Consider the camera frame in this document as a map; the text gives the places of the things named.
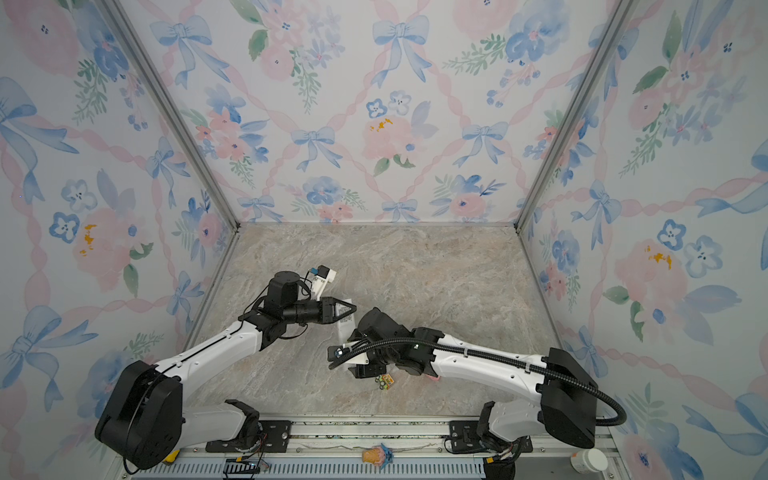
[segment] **pink flower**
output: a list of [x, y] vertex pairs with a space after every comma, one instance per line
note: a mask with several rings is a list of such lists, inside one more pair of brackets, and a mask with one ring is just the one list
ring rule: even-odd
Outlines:
[[451, 202], [451, 213], [457, 217], [482, 217], [485, 213], [485, 200], [477, 194], [458, 195]]
[[293, 70], [293, 57], [281, 45], [272, 45], [261, 52], [261, 66], [264, 74], [277, 81], [285, 81]]
[[210, 121], [210, 129], [217, 133], [225, 134], [226, 136], [235, 135], [240, 129], [240, 125], [230, 120], [230, 114], [225, 111], [221, 115], [211, 110], [208, 112], [208, 116], [213, 120]]
[[664, 107], [664, 96], [656, 88], [648, 88], [635, 98], [629, 109], [629, 125], [640, 130], [650, 125]]
[[557, 128], [545, 127], [544, 133], [536, 137], [536, 140], [546, 140], [547, 142], [550, 142], [556, 134], [558, 134]]
[[[630, 300], [643, 306], [635, 321], [644, 323], [644, 337], [654, 341], [662, 334], [668, 343], [673, 343], [671, 331], [684, 326], [676, 305], [688, 291], [687, 275], [680, 261], [666, 247], [646, 239], [637, 242], [626, 258], [616, 260], [615, 273], [627, 288]], [[663, 315], [662, 322], [654, 318], [656, 310]]]
[[554, 295], [560, 300], [565, 295], [565, 275], [558, 270], [554, 263], [550, 262], [545, 269], [549, 276], [548, 289], [554, 290]]
[[412, 151], [406, 150], [406, 146], [415, 143], [411, 123], [401, 117], [382, 117], [368, 122], [362, 132], [362, 139], [366, 143], [362, 155], [371, 160], [392, 158], [406, 152], [412, 154]]
[[242, 138], [226, 137], [219, 140], [219, 142], [219, 146], [216, 147], [216, 155], [219, 158], [231, 158], [236, 162], [243, 161], [248, 144]]
[[273, 10], [261, 16], [264, 24], [270, 30], [270, 41], [278, 45], [287, 43], [292, 47], [301, 45], [301, 32], [304, 30], [304, 22], [299, 14], [287, 5], [280, 7], [279, 5], [271, 4], [270, 7]]
[[341, 202], [336, 202], [330, 206], [323, 205], [317, 209], [317, 213], [320, 218], [331, 220], [333, 223], [339, 223], [345, 218], [352, 218], [352, 208]]
[[118, 218], [111, 208], [100, 208], [81, 223], [84, 233], [77, 236], [72, 253], [78, 269], [96, 277], [101, 292], [118, 285], [132, 249], [143, 251], [141, 244], [147, 241], [142, 224], [132, 212]]
[[664, 75], [659, 85], [659, 88], [669, 95], [670, 103], [682, 104], [692, 90], [698, 89], [704, 83], [704, 75], [709, 70], [707, 59], [715, 51], [715, 45], [710, 45], [707, 53], [702, 54], [697, 45], [690, 53], [679, 51], [675, 55], [669, 72]]
[[466, 33], [472, 40], [480, 40], [505, 27], [516, 9], [516, 0], [461, 1], [454, 4], [453, 21], [461, 33]]
[[49, 74], [77, 74], [80, 44], [64, 8], [49, 0], [8, 0], [5, 13], [16, 45], [32, 63]]
[[195, 135], [195, 138], [200, 141], [205, 140], [206, 138], [210, 140], [210, 129], [208, 127], [197, 127], [197, 135]]
[[221, 220], [212, 213], [203, 214], [197, 225], [197, 237], [200, 238], [202, 247], [212, 247], [221, 235]]
[[621, 453], [633, 480], [670, 480], [661, 456], [639, 435], [629, 435]]

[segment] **blue bow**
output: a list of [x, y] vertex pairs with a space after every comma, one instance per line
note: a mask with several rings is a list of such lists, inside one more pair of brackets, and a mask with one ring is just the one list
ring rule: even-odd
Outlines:
[[45, 201], [34, 173], [35, 167], [38, 166], [38, 155], [24, 137], [4, 125], [6, 121], [20, 132], [51, 148], [71, 154], [80, 153], [75, 148], [62, 142], [64, 137], [67, 136], [66, 128], [37, 128], [14, 120], [14, 118], [31, 117], [37, 113], [37, 107], [32, 103], [32, 100], [27, 96], [27, 92], [24, 91], [21, 85], [11, 78], [0, 78], [0, 135], [16, 151], [18, 156], [22, 158], [29, 169], [27, 176], [24, 177], [22, 186], [24, 201], [27, 202], [27, 205], [32, 203], [33, 197]]
[[174, 199], [174, 177], [170, 171], [173, 170], [182, 177], [189, 177], [189, 172], [184, 168], [187, 166], [187, 162], [169, 162], [168, 159], [174, 156], [174, 150], [170, 147], [168, 139], [166, 137], [160, 137], [157, 142], [157, 151], [154, 155], [147, 159], [147, 165], [144, 169], [152, 178], [157, 178], [160, 172], [163, 172], [165, 180], [168, 180], [168, 208], [176, 207], [176, 199]]
[[[398, 23], [397, 25], [389, 20], [382, 20], [373, 24], [373, 41], [377, 45], [386, 45], [392, 42], [392, 54], [389, 56], [389, 67], [377, 73], [371, 80], [371, 85], [377, 84], [381, 88], [386, 75], [400, 66], [402, 53], [398, 38], [424, 45], [427, 41], [427, 35], [429, 35], [429, 20], [424, 15], [419, 15], [408, 23]], [[402, 49], [406, 51], [406, 58], [408, 58], [408, 63], [411, 64], [413, 71], [422, 81], [426, 82], [422, 69], [432, 67], [432, 64], [419, 57], [407, 41], [402, 43]]]
[[310, 165], [310, 162], [317, 158], [318, 148], [321, 152], [323, 152], [323, 155], [328, 159], [330, 163], [336, 165], [337, 168], [341, 168], [341, 165], [339, 165], [339, 162], [337, 162], [337, 160], [342, 157], [341, 155], [334, 154], [332, 151], [328, 150], [321, 144], [315, 145], [316, 141], [328, 145], [333, 145], [336, 143], [336, 132], [334, 132], [331, 127], [323, 127], [318, 131], [296, 130], [291, 133], [290, 139], [293, 140], [293, 143], [296, 145], [306, 144], [310, 152], [309, 158], [301, 162], [296, 167], [297, 170], [306, 172], [306, 168]]
[[589, 330], [586, 326], [582, 326], [578, 330], [578, 337], [581, 339], [581, 343], [584, 345], [578, 350], [574, 350], [568, 342], [563, 342], [565, 349], [570, 352], [579, 360], [583, 360], [589, 356], [587, 362], [584, 364], [584, 369], [591, 375], [591, 370], [594, 369], [594, 376], [597, 378], [604, 377], [608, 374], [608, 364], [605, 359], [598, 355], [598, 350], [592, 345], [592, 335], [589, 334]]
[[[752, 166], [757, 170], [768, 172], [768, 140], [764, 141], [752, 156]], [[730, 204], [721, 198], [704, 198], [702, 200], [697, 200], [696, 205], [702, 207], [701, 212], [699, 212], [699, 218], [729, 208], [740, 214], [753, 214], [768, 207], [768, 182], [760, 185], [753, 190], [751, 194], [737, 201], [735, 204]], [[763, 235], [760, 269], [768, 269], [768, 230], [766, 230]]]
[[603, 182], [599, 180], [592, 182], [592, 186], [589, 189], [589, 196], [596, 200], [592, 204], [592, 207], [585, 214], [582, 214], [581, 212], [571, 212], [571, 215], [573, 216], [571, 221], [575, 222], [580, 218], [592, 220], [592, 217], [595, 217], [594, 228], [592, 229], [591, 248], [594, 250], [595, 241], [600, 242], [600, 244], [603, 243], [603, 214], [605, 215], [605, 221], [612, 223], [619, 217], [619, 215], [621, 215], [621, 202], [610, 198], [608, 194], [605, 193]]
[[58, 360], [50, 353], [30, 352], [32, 347], [39, 349], [53, 349], [61, 346], [73, 346], [98, 336], [97, 333], [83, 333], [88, 328], [88, 321], [85, 320], [74, 329], [62, 333], [52, 339], [43, 340], [50, 332], [54, 331], [61, 324], [61, 317], [54, 312], [51, 307], [38, 305], [29, 310], [24, 319], [24, 335], [18, 337], [10, 351], [0, 355], [0, 378], [2, 384], [0, 388], [7, 388], [18, 379], [22, 373], [24, 361], [36, 369], [43, 372], [51, 379], [48, 387], [45, 388], [43, 403], [45, 411], [50, 412], [54, 400], [63, 400], [61, 392], [58, 390], [54, 377], [58, 371]]
[[415, 223], [419, 221], [418, 217], [414, 217], [410, 212], [415, 212], [416, 207], [419, 205], [415, 199], [406, 200], [404, 202], [384, 202], [382, 204], [382, 210], [385, 212], [392, 212], [392, 222], [400, 220], [400, 215], [403, 215], [408, 223]]
[[187, 300], [187, 298], [200, 296], [205, 293], [200, 289], [200, 282], [197, 282], [195, 286], [192, 287], [192, 290], [187, 290], [191, 284], [192, 280], [190, 280], [190, 276], [187, 274], [187, 272], [182, 270], [181, 273], [179, 273], [179, 286], [176, 288], [176, 292], [174, 292], [174, 295], [170, 298], [168, 307], [165, 309], [166, 312], [175, 316], [176, 312], [179, 310], [179, 306], [181, 306], [181, 308], [187, 312], [187, 321], [185, 326], [188, 332], [192, 327], [192, 320], [190, 319], [190, 301]]
[[262, 195], [258, 198], [241, 197], [237, 199], [237, 203], [239, 203], [243, 208], [253, 208], [253, 218], [248, 220], [250, 222], [256, 222], [256, 220], [260, 219], [264, 214], [266, 214], [272, 220], [275, 220], [277, 223], [283, 222], [281, 220], [281, 218], [283, 218], [282, 215], [276, 214], [268, 208], [275, 207], [275, 200], [273, 200], [269, 195]]
[[[149, 26], [154, 34], [154, 37], [161, 45], [170, 47], [177, 41], [179, 42], [179, 51], [181, 57], [184, 59], [184, 68], [186, 70], [180, 71], [176, 75], [176, 85], [181, 84], [184, 88], [187, 87], [187, 76], [189, 72], [194, 70], [194, 51], [204, 64], [208, 65], [215, 74], [219, 75], [226, 81], [230, 81], [222, 68], [227, 68], [230, 64], [225, 61], [221, 61], [205, 53], [200, 47], [192, 42], [201, 43], [203, 45], [211, 45], [213, 42], [210, 40], [210, 30], [208, 24], [198, 15], [192, 15], [187, 20], [186, 24], [177, 23], [171, 25], [166, 22], [155, 22]], [[184, 39], [187, 39], [190, 44], [187, 45]]]
[[462, 130], [462, 138], [464, 140], [471, 140], [474, 138], [475, 144], [472, 145], [472, 151], [469, 152], [469, 155], [465, 155], [464, 157], [459, 158], [457, 161], [453, 162], [453, 164], [461, 167], [468, 158], [477, 155], [480, 151], [480, 148], [482, 147], [483, 137], [485, 137], [485, 149], [488, 152], [488, 156], [491, 158], [493, 163], [498, 164], [498, 158], [496, 157], [503, 154], [504, 152], [496, 148], [491, 143], [489, 138], [493, 138], [494, 140], [501, 140], [507, 134], [508, 127], [509, 124], [505, 121], [500, 121], [497, 124], [494, 124], [492, 127], [480, 128], [479, 125], [469, 125], [468, 127], [464, 127]]

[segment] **black cable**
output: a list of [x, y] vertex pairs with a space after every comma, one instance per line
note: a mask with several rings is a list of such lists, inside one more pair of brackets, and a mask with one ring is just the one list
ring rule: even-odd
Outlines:
[[309, 327], [310, 327], [309, 325], [306, 325], [306, 324], [305, 324], [305, 325], [304, 325], [304, 330], [302, 330], [300, 334], [298, 334], [298, 335], [293, 335], [293, 336], [278, 336], [277, 338], [279, 338], [279, 339], [281, 339], [281, 340], [293, 340], [293, 339], [297, 339], [297, 338], [299, 338], [300, 336], [302, 336], [302, 335], [304, 334], [304, 332], [306, 332], [306, 329], [308, 329]]
[[[175, 366], [176, 366], [176, 363], [174, 363], [173, 365], [169, 366], [168, 368], [166, 368], [165, 370], [160, 372], [160, 375], [156, 376], [152, 380], [152, 382], [150, 382], [150, 384], [147, 387], [147, 389], [144, 390], [144, 392], [141, 394], [141, 397], [139, 398], [139, 403], [136, 405], [136, 409], [134, 410], [134, 414], [131, 416], [131, 421], [128, 423], [128, 429], [125, 432], [125, 442], [123, 442], [123, 443], [125, 445], [125, 451], [126, 452], [128, 451], [128, 439], [131, 437], [131, 427], [134, 425], [134, 419], [136, 418], [136, 414], [139, 412], [139, 409], [141, 408], [141, 403], [144, 401], [144, 397], [150, 392], [150, 390], [152, 390], [154, 388], [154, 386], [158, 383], [158, 381], [166, 378], [166, 377], [164, 377], [165, 372], [167, 372], [168, 370], [174, 368]], [[125, 458], [125, 455], [123, 455], [123, 469], [125, 470], [125, 473], [127, 473], [129, 475], [136, 475], [141, 470], [141, 468], [136, 468], [136, 470], [134, 470], [134, 471], [129, 470], [128, 469], [128, 462], [127, 462], [127, 460]]]
[[361, 353], [365, 353], [372, 349], [391, 346], [391, 345], [423, 345], [432, 349], [442, 350], [444, 352], [461, 353], [467, 356], [476, 356], [478, 358], [487, 359], [494, 362], [505, 363], [507, 365], [511, 365], [519, 369], [527, 369], [530, 372], [538, 373], [539, 375], [543, 375], [544, 377], [547, 377], [549, 379], [559, 380], [563, 383], [567, 383], [568, 385], [574, 386], [580, 390], [584, 390], [589, 395], [592, 395], [596, 399], [610, 406], [616, 412], [616, 416], [613, 418], [595, 419], [596, 426], [612, 427], [616, 425], [621, 425], [627, 420], [627, 413], [624, 411], [624, 409], [616, 400], [612, 399], [610, 396], [603, 393], [602, 391], [594, 388], [592, 385], [588, 383], [584, 383], [580, 380], [577, 380], [572, 376], [564, 375], [560, 372], [555, 372], [554, 370], [546, 369], [538, 365], [529, 365], [526, 362], [523, 362], [521, 360], [511, 359], [505, 356], [496, 355], [495, 353], [488, 353], [481, 350], [463, 349], [457, 346], [442, 345], [440, 343], [429, 342], [421, 339], [391, 338], [391, 339], [379, 340], [378, 342], [369, 343], [367, 345], [364, 345], [358, 349], [351, 350], [348, 353], [340, 356], [338, 359], [331, 362], [331, 364], [328, 365], [328, 368], [333, 370], [336, 367], [342, 365], [347, 360], [353, 357], [356, 357]]

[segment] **green leaf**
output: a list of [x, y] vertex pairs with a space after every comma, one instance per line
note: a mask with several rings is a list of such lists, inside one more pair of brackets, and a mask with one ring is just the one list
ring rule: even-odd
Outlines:
[[243, 17], [243, 20], [246, 22], [264, 25], [264, 22], [261, 20], [261, 14], [253, 3], [248, 2], [248, 0], [230, 0], [230, 3], [237, 10], [237, 14]]
[[683, 37], [683, 26], [677, 17], [677, 12], [672, 12], [670, 24], [667, 27], [667, 34], [664, 36], [664, 43], [661, 44], [661, 54], [672, 63], [672, 59], [680, 47], [680, 39]]
[[624, 305], [629, 300], [629, 292], [621, 285], [612, 286], [605, 290], [603, 296], [617, 305]]
[[150, 243], [149, 245], [141, 244], [141, 249], [144, 251], [143, 253], [138, 253], [138, 251], [135, 248], [132, 248], [130, 252], [128, 252], [128, 255], [131, 256], [134, 260], [141, 260], [142, 258], [146, 257], [150, 254], [152, 251], [152, 246], [154, 243]]
[[256, 30], [248, 41], [248, 53], [250, 53], [250, 59], [256, 60], [269, 44], [270, 42], [266, 37], [266, 30]]
[[130, 263], [123, 269], [123, 280], [128, 291], [134, 294], [134, 298], [139, 296], [139, 272], [136, 267]]
[[373, 176], [375, 177], [376, 175], [385, 172], [387, 168], [389, 168], [389, 159], [382, 158], [376, 162], [376, 166], [373, 168]]
[[655, 87], [656, 84], [658, 84], [661, 79], [664, 77], [664, 75], [669, 71], [667, 67], [658, 66], [654, 68], [653, 70], [649, 71], [643, 77], [640, 79], [640, 81], [635, 85], [633, 94], [636, 94], [639, 91], [643, 91], [646, 88]]
[[629, 307], [629, 323], [632, 325], [632, 331], [634, 332], [634, 335], [640, 339], [640, 341], [643, 341], [643, 322], [635, 322], [634, 317], [643, 311], [643, 306], [640, 305], [640, 302], [632, 302], [632, 305]]

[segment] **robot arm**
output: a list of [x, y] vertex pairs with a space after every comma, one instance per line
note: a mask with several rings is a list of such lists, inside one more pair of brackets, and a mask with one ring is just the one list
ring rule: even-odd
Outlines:
[[[454, 377], [510, 392], [518, 398], [486, 403], [477, 437], [487, 449], [502, 452], [529, 435], [548, 433], [584, 449], [594, 447], [596, 425], [620, 425], [626, 413], [565, 351], [548, 356], [506, 353], [472, 345], [435, 329], [408, 331], [379, 309], [368, 312], [349, 343], [328, 349], [331, 369], [346, 365], [356, 378], [383, 375], [394, 363], [411, 375]], [[597, 400], [617, 412], [596, 420]]]
[[[96, 426], [96, 438], [138, 468], [150, 468], [169, 453], [210, 440], [232, 440], [242, 451], [260, 439], [259, 413], [245, 403], [183, 409], [189, 396], [236, 361], [264, 350], [290, 323], [335, 323], [357, 310], [322, 297], [336, 272], [320, 266], [307, 286], [294, 272], [279, 272], [265, 296], [223, 332], [150, 366], [137, 361], [122, 372]], [[308, 294], [298, 300], [300, 290]]]

